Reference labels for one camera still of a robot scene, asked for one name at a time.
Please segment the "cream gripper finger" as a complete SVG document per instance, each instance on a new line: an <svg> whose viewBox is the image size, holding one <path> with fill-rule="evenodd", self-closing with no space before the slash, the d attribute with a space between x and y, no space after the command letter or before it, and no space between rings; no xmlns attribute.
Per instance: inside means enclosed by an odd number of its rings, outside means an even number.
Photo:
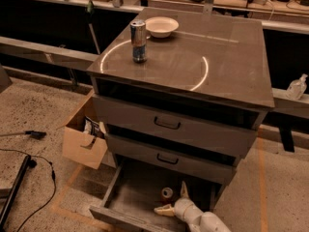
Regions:
<svg viewBox="0 0 309 232"><path fill-rule="evenodd" d="M175 215L174 207L172 205L164 205L162 207L154 208L154 212L160 216L173 217Z"/></svg>
<svg viewBox="0 0 309 232"><path fill-rule="evenodd" d="M188 190L185 181L182 181L181 198L189 198Z"/></svg>

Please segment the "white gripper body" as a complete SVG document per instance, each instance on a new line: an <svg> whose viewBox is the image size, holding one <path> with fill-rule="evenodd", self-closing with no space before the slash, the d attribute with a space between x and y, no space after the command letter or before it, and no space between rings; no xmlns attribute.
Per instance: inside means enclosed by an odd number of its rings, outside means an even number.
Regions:
<svg viewBox="0 0 309 232"><path fill-rule="evenodd" d="M203 212L189 198L180 198L175 202L174 214L186 223L198 223Z"/></svg>

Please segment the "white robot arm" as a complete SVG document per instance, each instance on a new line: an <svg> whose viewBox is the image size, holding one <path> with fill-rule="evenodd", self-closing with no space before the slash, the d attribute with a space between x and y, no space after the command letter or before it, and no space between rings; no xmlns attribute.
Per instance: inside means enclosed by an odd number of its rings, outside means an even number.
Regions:
<svg viewBox="0 0 309 232"><path fill-rule="evenodd" d="M154 212L180 219L187 224L190 232L232 232L216 214L203 212L195 205L189 197L185 181L182 181L181 197L175 204L156 207Z"/></svg>

